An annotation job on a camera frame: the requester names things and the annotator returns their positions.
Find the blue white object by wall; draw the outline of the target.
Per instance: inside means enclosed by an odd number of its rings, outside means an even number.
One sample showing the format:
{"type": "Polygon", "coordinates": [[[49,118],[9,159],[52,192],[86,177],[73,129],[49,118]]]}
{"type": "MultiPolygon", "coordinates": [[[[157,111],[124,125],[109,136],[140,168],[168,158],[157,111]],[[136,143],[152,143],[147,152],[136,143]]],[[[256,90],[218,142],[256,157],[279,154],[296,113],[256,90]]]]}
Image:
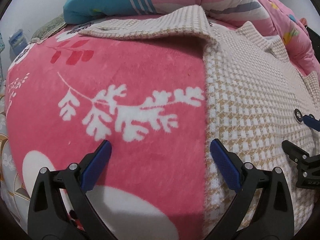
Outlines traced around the blue white object by wall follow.
{"type": "Polygon", "coordinates": [[[17,56],[20,54],[25,47],[28,45],[23,30],[18,29],[10,38],[9,38],[9,44],[12,48],[13,53],[17,56]]]}

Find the beige houndstooth knit coat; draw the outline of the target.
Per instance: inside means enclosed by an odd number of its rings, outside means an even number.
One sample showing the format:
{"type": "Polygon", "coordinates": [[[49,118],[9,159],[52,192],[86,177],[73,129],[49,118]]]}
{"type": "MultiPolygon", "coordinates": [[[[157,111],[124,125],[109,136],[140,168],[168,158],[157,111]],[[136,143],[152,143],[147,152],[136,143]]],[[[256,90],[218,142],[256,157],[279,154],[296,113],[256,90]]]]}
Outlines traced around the beige houndstooth knit coat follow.
{"type": "Polygon", "coordinates": [[[116,40],[204,39],[207,139],[219,138],[258,167],[280,166],[289,184],[296,230],[307,223],[316,193],[296,187],[297,169],[281,143],[288,140],[311,156],[319,152],[319,135],[293,114],[295,109],[319,110],[319,82],[315,72],[302,76],[296,70],[279,37],[263,37],[250,22],[236,30],[210,24],[198,5],[147,20],[105,20],[81,34],[116,40]]]}

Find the grey green patterned pillow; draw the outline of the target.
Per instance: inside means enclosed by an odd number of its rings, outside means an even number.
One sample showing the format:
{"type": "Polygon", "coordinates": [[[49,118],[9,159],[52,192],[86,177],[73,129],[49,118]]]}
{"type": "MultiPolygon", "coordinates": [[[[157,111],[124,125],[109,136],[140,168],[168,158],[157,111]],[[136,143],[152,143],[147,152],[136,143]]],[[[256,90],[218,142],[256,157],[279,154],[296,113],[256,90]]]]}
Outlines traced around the grey green patterned pillow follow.
{"type": "Polygon", "coordinates": [[[65,27],[66,27],[66,23],[65,23],[63,14],[61,14],[56,18],[54,18],[53,20],[47,22],[37,31],[35,31],[35,33],[31,37],[29,44],[31,43],[41,44],[47,38],[55,35],[65,27]]]}

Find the pink floral fleece blanket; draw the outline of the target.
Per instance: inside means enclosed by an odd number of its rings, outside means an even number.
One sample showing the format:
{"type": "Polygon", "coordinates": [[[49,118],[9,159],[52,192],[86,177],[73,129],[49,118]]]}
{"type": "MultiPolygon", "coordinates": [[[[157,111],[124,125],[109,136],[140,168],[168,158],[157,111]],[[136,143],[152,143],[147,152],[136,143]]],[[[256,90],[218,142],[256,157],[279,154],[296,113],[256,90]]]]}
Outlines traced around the pink floral fleece blanket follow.
{"type": "Polygon", "coordinates": [[[87,193],[119,239],[201,239],[204,41],[118,41],[66,28],[14,59],[1,90],[1,194],[22,226],[39,170],[111,159],[87,193]]]}

